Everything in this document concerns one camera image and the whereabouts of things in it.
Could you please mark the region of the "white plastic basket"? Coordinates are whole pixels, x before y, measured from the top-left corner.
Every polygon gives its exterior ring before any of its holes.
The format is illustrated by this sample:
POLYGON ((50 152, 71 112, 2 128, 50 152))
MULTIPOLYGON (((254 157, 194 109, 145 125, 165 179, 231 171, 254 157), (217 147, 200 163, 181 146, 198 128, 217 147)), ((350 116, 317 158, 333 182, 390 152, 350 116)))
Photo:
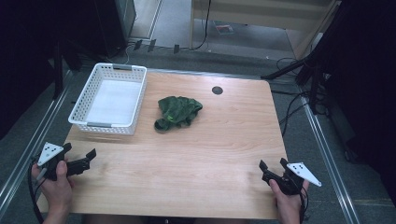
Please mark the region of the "white plastic basket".
POLYGON ((68 121, 83 132, 133 135, 146 87, 144 66, 97 63, 68 121))

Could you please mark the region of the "dark green cloth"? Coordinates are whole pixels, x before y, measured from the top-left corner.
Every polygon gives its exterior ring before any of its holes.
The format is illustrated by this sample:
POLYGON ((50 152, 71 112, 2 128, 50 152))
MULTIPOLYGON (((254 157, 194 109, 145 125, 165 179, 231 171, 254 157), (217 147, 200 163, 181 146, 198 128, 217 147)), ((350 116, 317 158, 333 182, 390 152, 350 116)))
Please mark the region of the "dark green cloth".
POLYGON ((165 132, 173 127, 190 126, 203 105, 184 96, 168 96, 158 102, 162 117, 154 122, 154 128, 165 132))

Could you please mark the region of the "dark curtain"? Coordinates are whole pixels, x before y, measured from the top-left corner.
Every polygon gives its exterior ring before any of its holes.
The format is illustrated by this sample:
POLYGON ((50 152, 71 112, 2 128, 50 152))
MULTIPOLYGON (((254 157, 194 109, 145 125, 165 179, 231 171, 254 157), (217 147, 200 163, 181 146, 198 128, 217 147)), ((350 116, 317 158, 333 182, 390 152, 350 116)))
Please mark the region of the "dark curtain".
POLYGON ((346 146, 396 206, 396 0, 342 0, 320 43, 324 86, 353 131, 346 146))
POLYGON ((54 84, 54 46, 63 62, 79 69, 79 45, 67 35, 82 0, 0 0, 0 140, 54 84))

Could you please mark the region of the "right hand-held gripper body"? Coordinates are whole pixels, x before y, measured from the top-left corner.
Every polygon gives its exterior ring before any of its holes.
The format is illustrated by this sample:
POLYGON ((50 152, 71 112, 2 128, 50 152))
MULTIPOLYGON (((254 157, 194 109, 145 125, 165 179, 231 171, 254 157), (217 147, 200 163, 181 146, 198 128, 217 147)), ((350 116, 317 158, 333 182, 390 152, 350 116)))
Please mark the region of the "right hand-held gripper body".
POLYGON ((279 176, 268 169, 268 172, 262 175, 262 180, 269 183, 270 179, 274 179, 281 191, 286 195, 299 194, 305 180, 318 187, 322 186, 322 183, 312 174, 303 162, 289 162, 288 167, 290 169, 288 175, 283 173, 282 176, 279 176))

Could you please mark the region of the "person's right hand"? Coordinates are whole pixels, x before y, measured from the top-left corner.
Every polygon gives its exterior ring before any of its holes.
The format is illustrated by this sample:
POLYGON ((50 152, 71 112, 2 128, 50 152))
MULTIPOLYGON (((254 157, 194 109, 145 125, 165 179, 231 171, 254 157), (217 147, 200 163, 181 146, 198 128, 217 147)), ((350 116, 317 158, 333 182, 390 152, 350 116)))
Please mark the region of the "person's right hand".
POLYGON ((300 217, 302 210, 302 200, 299 195, 286 195, 279 188, 274 179, 269 180, 270 188, 274 193, 274 204, 277 208, 277 218, 279 217, 300 217))

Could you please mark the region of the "red booklet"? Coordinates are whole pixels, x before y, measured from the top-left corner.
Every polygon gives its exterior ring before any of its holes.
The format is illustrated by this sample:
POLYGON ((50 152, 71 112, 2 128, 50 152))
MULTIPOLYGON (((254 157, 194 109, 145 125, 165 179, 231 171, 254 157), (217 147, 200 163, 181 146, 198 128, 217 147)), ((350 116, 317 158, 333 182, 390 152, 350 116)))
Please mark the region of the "red booklet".
POLYGON ((233 34, 233 27, 225 23, 223 21, 213 21, 216 30, 220 35, 232 35, 233 34))

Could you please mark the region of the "long metal floor rail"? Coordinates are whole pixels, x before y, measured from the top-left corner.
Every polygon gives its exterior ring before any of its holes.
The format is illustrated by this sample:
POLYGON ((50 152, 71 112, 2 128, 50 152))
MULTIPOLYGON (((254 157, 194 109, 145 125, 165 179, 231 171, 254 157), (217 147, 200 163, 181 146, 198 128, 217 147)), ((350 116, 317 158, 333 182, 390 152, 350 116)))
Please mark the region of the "long metal floor rail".
POLYGON ((318 118, 316 115, 313 114, 312 110, 308 105, 308 100, 305 97, 302 98, 301 102, 304 104, 305 114, 316 138, 320 154, 332 182, 337 201, 344 214, 346 224, 361 224, 357 210, 355 209, 354 203, 349 195, 345 182, 341 177, 341 174, 332 156, 331 149, 319 124, 318 118))
POLYGON ((64 73, 64 89, 53 99, 51 84, 0 140, 0 221, 8 213, 28 173, 31 157, 42 148, 47 133, 70 89, 75 72, 64 73))

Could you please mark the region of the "metal rail behind table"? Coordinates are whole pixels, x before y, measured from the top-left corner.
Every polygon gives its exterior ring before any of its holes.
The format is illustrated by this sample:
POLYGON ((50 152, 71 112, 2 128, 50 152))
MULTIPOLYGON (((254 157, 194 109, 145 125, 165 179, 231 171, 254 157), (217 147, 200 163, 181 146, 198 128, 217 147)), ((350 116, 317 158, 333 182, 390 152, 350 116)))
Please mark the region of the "metal rail behind table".
POLYGON ((251 80, 264 80, 259 75, 224 74, 224 73, 216 73, 216 72, 184 71, 184 70, 170 70, 170 69, 157 69, 157 68, 148 68, 148 72, 202 76, 202 77, 227 77, 227 78, 240 78, 240 79, 251 79, 251 80))

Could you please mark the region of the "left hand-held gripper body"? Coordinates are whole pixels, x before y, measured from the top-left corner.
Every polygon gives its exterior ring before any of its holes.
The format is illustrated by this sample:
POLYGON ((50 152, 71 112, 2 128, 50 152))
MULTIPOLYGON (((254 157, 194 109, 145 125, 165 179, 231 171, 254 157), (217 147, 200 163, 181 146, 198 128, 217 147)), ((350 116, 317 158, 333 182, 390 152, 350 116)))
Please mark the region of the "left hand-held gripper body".
MULTIPOLYGON (((37 166, 40 169, 40 173, 37 180, 42 178, 50 179, 52 181, 57 180, 56 169, 60 161, 65 158, 64 146, 57 146, 52 143, 46 142, 43 146, 41 154, 39 156, 37 166)), ((67 166, 67 176, 80 175, 85 170, 81 167, 82 159, 77 161, 69 161, 67 166)))

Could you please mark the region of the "person's left hand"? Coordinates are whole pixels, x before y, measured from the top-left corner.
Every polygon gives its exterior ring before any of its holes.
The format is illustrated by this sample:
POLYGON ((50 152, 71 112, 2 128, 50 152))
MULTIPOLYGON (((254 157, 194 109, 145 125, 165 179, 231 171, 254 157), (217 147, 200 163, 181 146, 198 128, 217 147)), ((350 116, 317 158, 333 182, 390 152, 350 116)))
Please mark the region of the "person's left hand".
POLYGON ((40 179, 41 190, 49 205, 48 213, 70 213, 74 182, 67 177, 65 161, 60 161, 56 169, 57 180, 40 179))

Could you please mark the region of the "black tripod stand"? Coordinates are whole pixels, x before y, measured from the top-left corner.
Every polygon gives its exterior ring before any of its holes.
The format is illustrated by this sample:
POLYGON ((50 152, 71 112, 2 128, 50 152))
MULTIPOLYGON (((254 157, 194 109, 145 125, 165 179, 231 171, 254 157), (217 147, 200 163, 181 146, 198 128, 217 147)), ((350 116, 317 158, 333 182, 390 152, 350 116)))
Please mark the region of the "black tripod stand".
POLYGON ((308 96, 308 105, 311 111, 316 115, 318 113, 318 85, 319 80, 323 76, 323 61, 324 61, 324 49, 316 47, 312 52, 310 52, 306 57, 301 60, 297 60, 294 63, 274 72, 270 75, 261 76, 264 80, 273 80, 275 78, 286 75, 288 72, 300 68, 300 71, 295 78, 295 82, 298 86, 303 86, 311 79, 310 93, 308 96))

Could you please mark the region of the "light wooden furniture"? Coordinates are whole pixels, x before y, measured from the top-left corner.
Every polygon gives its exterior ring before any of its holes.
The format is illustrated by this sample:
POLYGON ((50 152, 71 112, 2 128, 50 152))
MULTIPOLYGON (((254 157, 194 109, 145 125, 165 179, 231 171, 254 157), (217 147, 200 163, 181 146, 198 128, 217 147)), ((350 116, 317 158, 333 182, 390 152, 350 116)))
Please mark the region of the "light wooden furniture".
POLYGON ((191 0, 190 47, 194 20, 227 21, 284 29, 297 59, 324 32, 341 0, 191 0))

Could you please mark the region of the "black cabinet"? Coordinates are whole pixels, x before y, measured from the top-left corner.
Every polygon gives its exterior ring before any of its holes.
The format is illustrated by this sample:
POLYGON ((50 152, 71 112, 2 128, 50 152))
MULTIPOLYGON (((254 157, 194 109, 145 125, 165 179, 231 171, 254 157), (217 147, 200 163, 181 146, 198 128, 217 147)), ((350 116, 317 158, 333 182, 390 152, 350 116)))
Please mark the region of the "black cabinet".
POLYGON ((99 19, 104 54, 112 57, 125 49, 134 27, 134 0, 93 0, 99 19))

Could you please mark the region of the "black metal stand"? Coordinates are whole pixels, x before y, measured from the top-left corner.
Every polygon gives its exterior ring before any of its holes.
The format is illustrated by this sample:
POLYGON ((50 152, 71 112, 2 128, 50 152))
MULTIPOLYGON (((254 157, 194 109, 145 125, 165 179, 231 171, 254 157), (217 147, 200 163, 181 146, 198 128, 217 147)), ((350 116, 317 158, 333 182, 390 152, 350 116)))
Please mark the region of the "black metal stand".
POLYGON ((64 88, 64 75, 63 75, 63 55, 62 55, 62 40, 59 39, 54 46, 54 93, 53 99, 57 99, 64 88))

